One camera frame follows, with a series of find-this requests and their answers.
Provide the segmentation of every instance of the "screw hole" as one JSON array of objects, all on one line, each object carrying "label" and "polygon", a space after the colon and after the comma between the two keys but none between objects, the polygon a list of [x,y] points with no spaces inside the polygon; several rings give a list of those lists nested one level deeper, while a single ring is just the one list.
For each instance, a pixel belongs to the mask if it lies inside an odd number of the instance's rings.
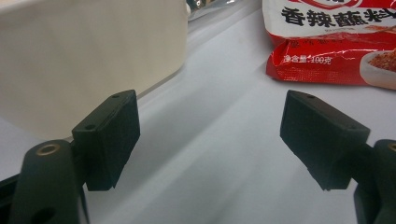
[{"label": "screw hole", "polygon": [[90,124],[90,125],[85,126],[85,130],[92,130],[92,129],[94,129],[95,127],[96,127],[96,125]]},{"label": "screw hole", "polygon": [[38,156],[47,156],[56,152],[60,147],[61,146],[59,146],[58,144],[45,145],[39,148],[35,154],[37,154]]},{"label": "screw hole", "polygon": [[43,208],[32,217],[32,224],[42,224],[50,221],[55,216],[55,209],[52,207]]}]

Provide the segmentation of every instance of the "white table surface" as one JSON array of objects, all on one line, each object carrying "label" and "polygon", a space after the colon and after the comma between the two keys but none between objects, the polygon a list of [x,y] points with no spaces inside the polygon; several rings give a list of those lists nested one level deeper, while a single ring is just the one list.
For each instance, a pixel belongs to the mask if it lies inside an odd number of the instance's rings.
[{"label": "white table surface", "polygon": [[[372,146],[396,139],[396,91],[272,80],[260,6],[251,0],[191,24],[183,67],[138,101],[141,137],[118,185],[86,194],[92,223],[357,222],[356,183],[322,191],[279,137],[286,93],[314,94],[348,114],[372,130]],[[40,142],[0,119],[0,178],[18,173]]]}]

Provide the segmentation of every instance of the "red snack bag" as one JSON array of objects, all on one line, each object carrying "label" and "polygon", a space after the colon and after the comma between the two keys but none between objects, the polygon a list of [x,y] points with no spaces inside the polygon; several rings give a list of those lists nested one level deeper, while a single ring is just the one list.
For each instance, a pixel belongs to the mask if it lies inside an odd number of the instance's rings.
[{"label": "red snack bag", "polygon": [[396,90],[396,1],[263,0],[280,80]]}]

